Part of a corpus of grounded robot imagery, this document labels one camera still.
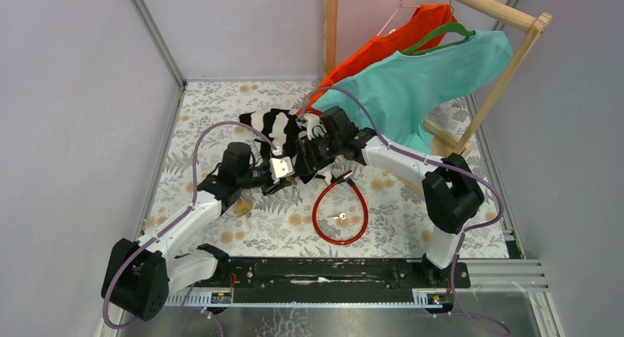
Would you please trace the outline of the red cable lock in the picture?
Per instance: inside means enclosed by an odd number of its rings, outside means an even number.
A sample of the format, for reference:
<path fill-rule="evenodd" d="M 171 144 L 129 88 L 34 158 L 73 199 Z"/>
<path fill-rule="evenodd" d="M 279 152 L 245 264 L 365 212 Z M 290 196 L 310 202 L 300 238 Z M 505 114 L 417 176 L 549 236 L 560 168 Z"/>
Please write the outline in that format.
<path fill-rule="evenodd" d="M 346 245 L 355 243 L 365 234 L 367 227 L 369 225 L 369 208 L 364 198 L 364 195 L 361 193 L 361 190 L 359 189 L 359 187 L 355 184 L 355 182 L 352 179 L 353 174 L 354 174 L 354 171 L 347 171 L 343 173 L 342 175 L 338 176 L 337 178 L 335 178 L 335 180 L 332 181 L 323 190 L 323 192 L 320 193 L 320 195 L 316 198 L 316 201 L 313 205 L 312 215 L 311 215 L 313 228 L 315 229 L 316 234 L 321 239 L 333 245 L 346 246 Z M 323 201 L 324 197 L 331 190 L 333 190 L 337 185 L 342 184 L 342 183 L 348 184 L 348 186 L 353 190 L 355 195 L 358 197 L 358 200 L 361 204 L 362 211 L 363 211 L 363 219 L 362 219 L 362 225 L 361 225 L 360 230 L 353 237 L 348 238 L 348 239 L 336 239 L 336 238 L 331 238 L 330 236 L 326 235 L 322 231 L 321 227 L 319 226 L 318 217 L 317 217 L 317 214 L 319 212 L 319 206 L 321 205 L 321 202 Z"/>

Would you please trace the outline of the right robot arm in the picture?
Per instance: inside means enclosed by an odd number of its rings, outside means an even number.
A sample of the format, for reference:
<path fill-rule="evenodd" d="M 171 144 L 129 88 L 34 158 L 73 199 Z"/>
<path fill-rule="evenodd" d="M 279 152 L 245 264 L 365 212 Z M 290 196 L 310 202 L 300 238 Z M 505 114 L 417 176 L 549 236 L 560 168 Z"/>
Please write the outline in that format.
<path fill-rule="evenodd" d="M 321 115 L 305 113 L 297 120 L 305 128 L 305 135 L 295 142 L 294 169 L 298 175 L 312 174 L 342 156 L 363 166 L 387 170 L 422 190 L 434 225 L 422 277 L 433 287 L 447 282 L 460 234 L 484 202 L 481 187 L 472 178 L 465 159 L 456 153 L 430 156 L 394 145 L 370 127 L 357 127 L 340 107 Z"/>

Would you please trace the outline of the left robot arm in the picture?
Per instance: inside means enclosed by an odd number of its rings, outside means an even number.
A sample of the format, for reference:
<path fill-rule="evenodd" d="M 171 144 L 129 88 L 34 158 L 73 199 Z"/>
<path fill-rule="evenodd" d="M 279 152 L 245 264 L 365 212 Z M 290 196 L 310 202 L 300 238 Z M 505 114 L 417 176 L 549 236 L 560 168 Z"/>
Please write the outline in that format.
<path fill-rule="evenodd" d="M 273 191 L 294 174 L 294 164 L 285 155 L 252 164 L 246 143 L 232 142 L 215 171 L 198 184 L 186 207 L 157 227 L 131 241 L 120 239 L 112 248 L 102 285 L 103 312 L 110 305 L 142 321 L 154 318 L 171 294 L 194 283 L 228 286 L 229 256 L 210 244 L 183 254 L 187 244 L 207 224 L 219 219 L 244 189 Z"/>

